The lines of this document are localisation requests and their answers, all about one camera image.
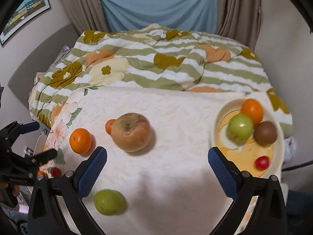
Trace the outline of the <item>red tomato in bowl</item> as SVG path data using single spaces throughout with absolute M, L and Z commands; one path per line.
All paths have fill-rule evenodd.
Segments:
M 268 156 L 260 156 L 255 160 L 255 168 L 259 171 L 267 170 L 270 165 Z

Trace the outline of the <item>right beige curtain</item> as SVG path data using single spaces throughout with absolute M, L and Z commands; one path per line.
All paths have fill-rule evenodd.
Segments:
M 216 34 L 254 50 L 261 28 L 261 0 L 218 0 Z

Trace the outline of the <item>beige curtain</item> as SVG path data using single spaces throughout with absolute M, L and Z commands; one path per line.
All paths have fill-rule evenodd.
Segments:
M 218 0 L 216 34 L 254 50 L 261 28 L 261 0 Z
M 60 2 L 78 34 L 86 30 L 108 31 L 100 0 L 60 0 Z

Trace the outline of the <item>green apple in bowl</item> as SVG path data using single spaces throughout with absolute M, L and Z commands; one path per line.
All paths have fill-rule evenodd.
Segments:
M 227 137 L 236 143 L 246 142 L 254 129 L 253 121 L 244 114 L 234 115 L 227 126 Z

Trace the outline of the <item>brown kiwi in bowl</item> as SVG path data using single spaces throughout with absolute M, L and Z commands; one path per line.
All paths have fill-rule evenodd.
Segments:
M 254 128 L 254 140 L 261 146 L 273 144 L 277 139 L 275 125 L 271 121 L 262 121 Z

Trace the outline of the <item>green striped floral quilt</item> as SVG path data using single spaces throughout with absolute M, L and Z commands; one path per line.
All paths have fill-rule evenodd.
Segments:
M 292 115 L 253 50 L 233 39 L 159 24 L 140 30 L 87 30 L 69 54 L 47 70 L 29 97 L 31 117 L 51 126 L 77 89 L 140 87 L 191 92 L 264 92 L 285 137 Z

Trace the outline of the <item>green apple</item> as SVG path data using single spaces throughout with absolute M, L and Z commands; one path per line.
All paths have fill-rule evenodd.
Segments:
M 119 215 L 126 211 L 127 202 L 124 196 L 111 189 L 104 189 L 96 193 L 93 198 L 96 210 L 102 215 Z
M 253 121 L 244 114 L 234 115 L 227 126 L 227 137 L 236 143 L 246 142 L 254 129 Z

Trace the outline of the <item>blue hanging cloth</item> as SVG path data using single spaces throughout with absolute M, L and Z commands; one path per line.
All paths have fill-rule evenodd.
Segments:
M 218 0 L 100 0 L 110 31 L 152 23 L 183 31 L 215 33 Z

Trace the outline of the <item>large brownish apple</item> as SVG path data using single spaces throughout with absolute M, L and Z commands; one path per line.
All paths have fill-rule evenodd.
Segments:
M 136 152 L 150 143 L 152 129 L 145 116 L 138 113 L 126 113 L 113 123 L 110 135 L 120 149 L 126 152 Z

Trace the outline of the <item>small mandarin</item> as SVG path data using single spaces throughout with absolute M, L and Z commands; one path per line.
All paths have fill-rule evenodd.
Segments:
M 114 122 L 116 121 L 116 119 L 110 119 L 106 122 L 105 124 L 105 131 L 108 135 L 111 135 L 112 133 L 112 126 L 114 124 Z

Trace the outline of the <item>orange mandarin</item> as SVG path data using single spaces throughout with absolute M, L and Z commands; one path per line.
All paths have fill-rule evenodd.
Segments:
M 264 116 L 264 111 L 261 104 L 255 99 L 247 99 L 243 102 L 241 106 L 241 114 L 248 116 L 253 125 L 259 124 Z
M 69 137 L 69 145 L 76 154 L 86 154 L 92 147 L 92 137 L 87 129 L 77 128 Z

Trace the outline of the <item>framed landscape picture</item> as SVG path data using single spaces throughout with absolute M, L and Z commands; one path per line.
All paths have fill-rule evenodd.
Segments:
M 26 23 L 50 9 L 49 0 L 24 0 L 12 14 L 1 33 L 1 45 L 4 45 Z

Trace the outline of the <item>small orange fruit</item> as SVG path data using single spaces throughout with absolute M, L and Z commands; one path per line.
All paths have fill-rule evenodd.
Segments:
M 44 177 L 49 178 L 48 174 L 44 171 L 38 171 L 37 176 L 40 176 L 40 175 L 43 175 Z

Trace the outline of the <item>red cherry tomato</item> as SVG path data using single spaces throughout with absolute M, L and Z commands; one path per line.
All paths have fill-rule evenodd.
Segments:
M 50 174 L 53 178 L 60 178 L 62 176 L 62 172 L 58 167 L 52 167 Z

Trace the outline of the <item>white floral tablecloth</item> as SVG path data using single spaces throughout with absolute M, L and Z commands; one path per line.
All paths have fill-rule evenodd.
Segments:
M 106 234 L 209 234 L 232 202 L 208 163 L 211 131 L 220 107 L 239 98 L 247 95 L 123 87 L 98 87 L 87 94 L 75 90 L 46 142 L 57 147 L 58 156 L 43 170 L 75 170 L 85 156 L 72 151 L 69 137 L 77 128 L 87 129 L 108 159 L 83 201 Z M 150 143 L 135 153 L 117 147 L 105 131 L 108 120 L 129 112 L 144 115 L 152 127 Z M 96 210 L 93 198 L 104 189 L 124 196 L 124 213 Z

